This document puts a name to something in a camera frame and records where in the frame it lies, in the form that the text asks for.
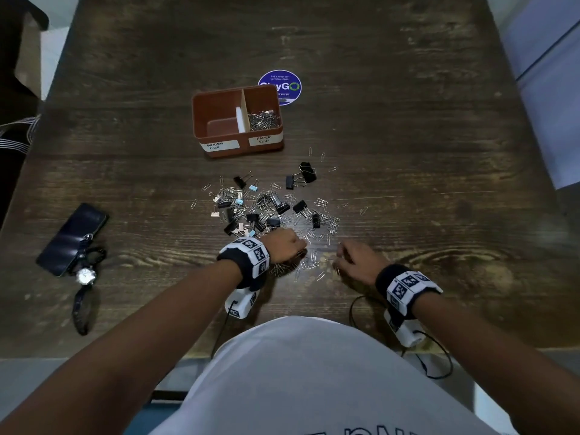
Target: blue sticker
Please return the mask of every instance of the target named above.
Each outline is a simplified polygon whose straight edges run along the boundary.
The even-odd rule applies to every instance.
[[[302,82],[294,73],[287,70],[272,70],[258,81],[258,85],[272,84],[278,90],[280,105],[294,102],[302,92]]]

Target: table surface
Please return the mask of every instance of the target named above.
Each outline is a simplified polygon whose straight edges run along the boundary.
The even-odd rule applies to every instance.
[[[303,84],[284,150],[204,156],[192,95],[280,68]],[[341,237],[530,344],[580,343],[580,266],[485,0],[81,0],[0,238],[0,357],[74,354],[230,241],[204,185],[250,170],[283,184],[302,160],[318,180],[296,195],[330,201]],[[87,337],[69,321],[74,279],[34,263],[81,202],[111,216]],[[313,242],[321,267],[272,280],[223,338],[289,314],[347,323],[361,288],[331,273],[337,241]],[[381,307],[354,316],[393,342]]]

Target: wristband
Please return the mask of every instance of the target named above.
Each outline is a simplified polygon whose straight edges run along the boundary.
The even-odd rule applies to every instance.
[[[405,319],[414,319],[412,307],[415,300],[426,292],[443,290],[420,271],[401,264],[385,267],[376,278],[376,289]]]
[[[217,260],[221,259],[229,259],[240,268],[242,282],[236,289],[249,288],[255,292],[264,286],[270,254],[258,239],[238,238],[220,250]]]

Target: white label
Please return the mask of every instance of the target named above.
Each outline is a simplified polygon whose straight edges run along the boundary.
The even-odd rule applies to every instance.
[[[240,147],[240,144],[237,140],[226,140],[224,142],[215,143],[200,143],[200,145],[207,153],[211,153],[213,151],[235,150],[236,148]]]
[[[250,146],[269,145],[270,143],[279,143],[284,138],[284,132],[273,134],[272,136],[249,137]]]

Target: person's left hand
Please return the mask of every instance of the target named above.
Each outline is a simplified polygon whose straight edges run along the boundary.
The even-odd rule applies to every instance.
[[[301,240],[292,229],[278,227],[260,238],[270,254],[270,263],[279,264],[296,256],[306,248],[306,241]]]

